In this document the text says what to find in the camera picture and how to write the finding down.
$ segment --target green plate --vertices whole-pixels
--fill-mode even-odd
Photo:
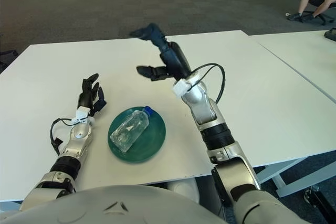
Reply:
[[[161,148],[164,139],[166,137],[166,127],[162,117],[153,111],[149,117],[149,125],[129,148],[129,150],[123,153],[119,150],[115,144],[112,143],[110,135],[115,131],[125,118],[132,114],[135,110],[143,110],[144,107],[133,107],[121,112],[111,123],[109,133],[107,135],[107,142],[111,151],[119,159],[129,163],[141,163],[147,161]]]

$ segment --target floor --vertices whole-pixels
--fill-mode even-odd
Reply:
[[[332,27],[321,26],[319,20],[307,24],[288,21],[285,13],[295,12],[299,1],[0,0],[0,49],[16,49],[21,53],[31,44],[129,38],[130,31],[149,22],[159,24],[167,35],[226,30],[256,35]],[[336,16],[336,10],[328,13]],[[3,56],[1,61],[9,64],[14,59]],[[335,160],[336,152],[310,157],[284,172],[284,180],[289,183]],[[336,179],[327,180],[320,187],[335,207]],[[275,195],[272,182],[264,183],[262,188]],[[302,192],[280,200],[301,218],[325,223],[321,214],[303,201]],[[229,223],[235,223],[232,209],[226,209],[226,217]]]

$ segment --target chair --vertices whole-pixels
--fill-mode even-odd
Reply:
[[[315,7],[319,7],[322,3],[324,2],[324,0],[309,0],[309,4],[315,6]],[[336,3],[332,3],[329,8],[336,8]],[[310,11],[310,10],[305,10],[303,11],[303,13],[309,13],[309,14],[313,14],[314,12]],[[335,21],[335,19],[333,17],[330,17],[327,14],[320,14],[318,15],[318,17],[323,21],[322,25],[326,24],[326,18],[329,19],[328,22],[333,23]]]

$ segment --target white table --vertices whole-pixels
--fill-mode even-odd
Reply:
[[[336,42],[326,31],[251,36],[336,103]]]
[[[192,69],[208,62],[224,66],[226,87],[219,108],[253,166],[336,149],[335,104],[242,31],[169,40],[180,44]],[[96,72],[108,104],[97,113],[77,190],[210,174],[212,165],[190,111],[171,91],[174,80],[151,82],[137,74],[137,65],[162,65],[150,42],[29,46],[0,75],[0,200],[23,199],[49,171],[56,160],[50,124],[74,115],[82,79]],[[204,81],[215,98],[220,72],[211,71]],[[107,132],[116,115],[137,105],[150,105],[161,114],[166,140],[151,160],[131,165],[111,153]],[[66,140],[68,131],[59,124],[55,136]]]
[[[291,69],[336,103],[336,42],[324,38],[326,31],[251,36]],[[280,173],[304,158],[270,165],[258,174],[261,182],[273,179],[280,197],[295,193],[336,175],[336,161],[289,185]]]

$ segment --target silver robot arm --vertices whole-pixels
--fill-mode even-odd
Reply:
[[[92,88],[92,84],[98,78],[94,74],[88,79],[83,79],[83,92],[79,96],[76,116],[70,119],[57,119],[59,121],[71,121],[70,138],[68,144],[60,152],[58,150],[61,140],[56,142],[53,139],[53,125],[50,130],[51,143],[59,155],[56,162],[37,183],[34,189],[27,195],[22,202],[20,211],[25,211],[37,205],[71,194],[75,191],[75,180],[81,166],[83,166],[88,153],[88,146],[92,141],[93,115],[100,111],[105,105],[104,95],[99,83]]]
[[[212,175],[219,197],[224,205],[234,206],[237,222],[306,223],[275,197],[260,190],[257,176],[231,135],[216,102],[208,97],[202,78],[197,71],[191,71],[179,46],[167,42],[156,24],[134,31],[131,36],[150,40],[159,48],[160,58],[166,66],[139,66],[138,73],[152,81],[175,78],[173,90],[189,106],[210,161],[215,165]],[[224,87],[224,70],[222,74]]]

